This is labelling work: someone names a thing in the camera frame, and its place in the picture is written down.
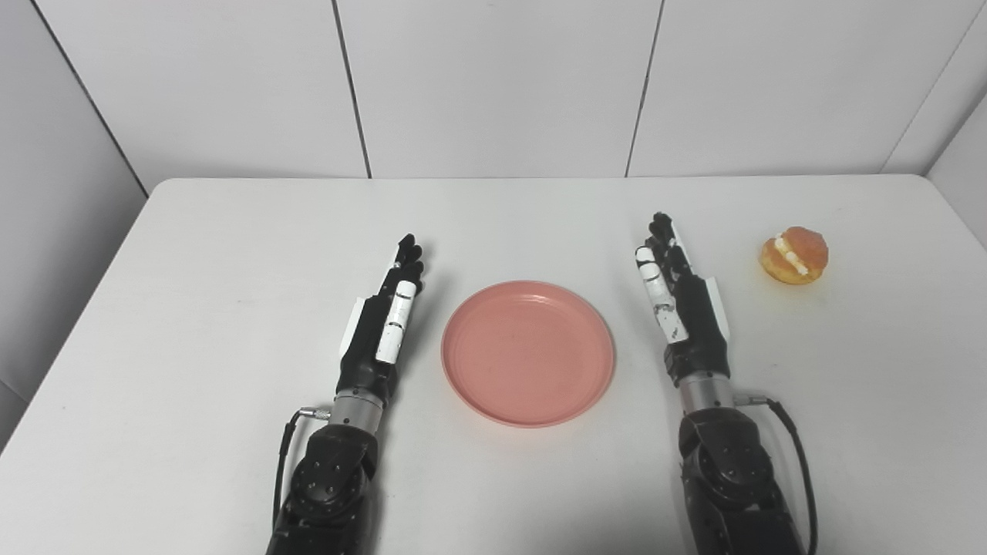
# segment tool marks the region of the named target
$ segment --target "black robotic arm joint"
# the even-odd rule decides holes
[[[310,522],[349,518],[376,468],[376,437],[350,426],[326,425],[309,437],[291,477],[290,509]]]

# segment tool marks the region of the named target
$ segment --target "cable connector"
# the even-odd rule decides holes
[[[331,413],[326,409],[319,409],[316,407],[302,407],[298,409],[298,414],[305,418],[314,418],[315,420],[328,421]]]
[[[746,393],[736,393],[733,395],[733,406],[749,407],[751,405],[767,405],[771,402],[765,395],[749,395]]]

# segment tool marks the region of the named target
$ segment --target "black cable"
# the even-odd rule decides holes
[[[288,448],[291,446],[291,438],[295,435],[295,427],[298,419],[302,416],[301,411],[295,412],[291,420],[284,425],[284,435],[281,436],[281,450],[277,455],[277,476],[274,477],[274,517],[271,519],[271,527],[277,526],[277,514],[281,512],[281,488],[284,484],[284,461],[288,457]]]
[[[778,420],[782,421],[785,429],[792,436],[792,443],[795,444],[798,455],[798,466],[801,467],[802,483],[805,485],[805,504],[808,505],[808,551],[806,555],[815,555],[816,544],[819,540],[819,523],[815,514],[815,493],[812,491],[812,479],[808,475],[808,460],[805,458],[805,449],[802,448],[801,439],[798,438],[796,423],[785,411],[785,407],[774,399],[768,399],[768,408],[775,413]]]

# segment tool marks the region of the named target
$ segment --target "pastry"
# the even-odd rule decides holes
[[[822,235],[804,227],[790,227],[761,248],[761,266],[774,279],[792,285],[812,283],[829,262]]]

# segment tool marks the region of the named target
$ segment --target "panel seam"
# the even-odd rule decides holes
[[[41,23],[44,24],[44,28],[48,31],[48,36],[51,37],[51,40],[55,43],[55,47],[58,48],[58,52],[61,54],[62,59],[65,60],[65,64],[68,65],[69,71],[72,72],[72,77],[74,77],[75,82],[79,84],[79,88],[82,89],[82,93],[86,95],[86,100],[89,101],[89,106],[93,109],[93,112],[96,113],[96,118],[99,119],[100,125],[103,126],[103,130],[105,130],[107,135],[110,137],[110,141],[113,143],[116,153],[119,154],[120,158],[123,160],[123,164],[126,165],[127,171],[129,171],[130,175],[133,176],[133,180],[137,183],[137,187],[140,188],[140,192],[144,195],[144,198],[148,198],[149,196],[147,194],[147,189],[140,181],[140,177],[137,176],[137,172],[134,171],[133,165],[130,164],[130,160],[123,152],[123,148],[120,146],[119,141],[116,140],[116,136],[114,135],[113,130],[110,129],[107,119],[103,117],[103,113],[100,112],[100,108],[96,106],[96,101],[93,100],[93,95],[89,93],[89,89],[86,87],[86,84],[83,83],[82,77],[79,75],[78,70],[76,70],[72,60],[68,57],[68,52],[65,51],[61,41],[58,40],[58,37],[55,35],[55,31],[51,28],[51,24],[48,22],[48,19],[44,16],[44,12],[41,11],[41,7],[38,5],[38,0],[30,1],[31,5],[34,6],[38,17],[41,19]]]
[[[919,104],[918,110],[915,111],[915,114],[912,115],[912,118],[908,121],[908,124],[905,125],[905,129],[901,131],[901,135],[898,136],[898,140],[895,141],[894,146],[891,147],[891,151],[887,153],[887,158],[885,158],[884,163],[880,165],[880,169],[877,171],[878,173],[880,174],[884,173],[884,170],[887,168],[888,162],[890,162],[891,157],[894,156],[894,152],[898,149],[898,146],[901,145],[901,141],[904,140],[905,135],[908,134],[908,130],[912,128],[912,124],[915,122],[915,119],[918,118],[919,114],[922,112],[922,109],[925,108],[926,102],[928,102],[929,97],[932,96],[933,91],[936,90],[936,86],[939,85],[940,80],[943,79],[943,74],[945,74],[946,70],[949,69],[949,65],[952,63],[952,59],[956,56],[956,53],[959,51],[959,48],[963,45],[963,42],[966,40],[966,36],[970,33],[970,30],[973,29],[973,24],[980,17],[980,13],[983,12],[985,5],[987,5],[987,0],[981,2],[980,8],[977,10],[977,13],[973,14],[973,18],[970,19],[970,23],[966,26],[966,30],[963,31],[963,35],[959,38],[959,42],[956,43],[956,46],[952,49],[952,52],[949,53],[949,57],[947,58],[946,63],[943,65],[942,69],[940,69],[939,74],[936,76],[936,80],[933,81],[932,87],[929,88],[929,90],[926,92],[925,97],[922,99],[922,102]]]
[[[634,120],[634,133],[631,135],[631,149],[627,153],[627,166],[624,167],[624,177],[628,177],[631,173],[631,160],[634,158],[634,145],[638,141],[638,128],[641,126],[641,113],[645,110],[647,84],[651,80],[651,65],[654,63],[654,49],[658,44],[658,30],[661,29],[661,16],[664,15],[664,13],[665,0],[661,0],[661,3],[658,4],[658,18],[654,22],[654,36],[651,38],[651,53],[647,56],[645,84],[641,88],[641,101],[638,103],[638,116]]]
[[[353,101],[353,117],[356,118],[356,134],[360,138],[360,151],[363,153],[363,167],[367,172],[367,179],[373,179],[370,171],[370,155],[367,153],[367,143],[363,136],[363,121],[360,118],[360,106],[356,101],[356,87],[353,86],[353,72],[349,68],[349,52],[346,50],[346,39],[342,35],[342,18],[340,17],[340,6],[337,0],[333,2],[333,17],[336,19],[336,34],[340,38],[340,51],[342,52],[342,67],[346,70],[346,83],[349,85],[349,97]]]

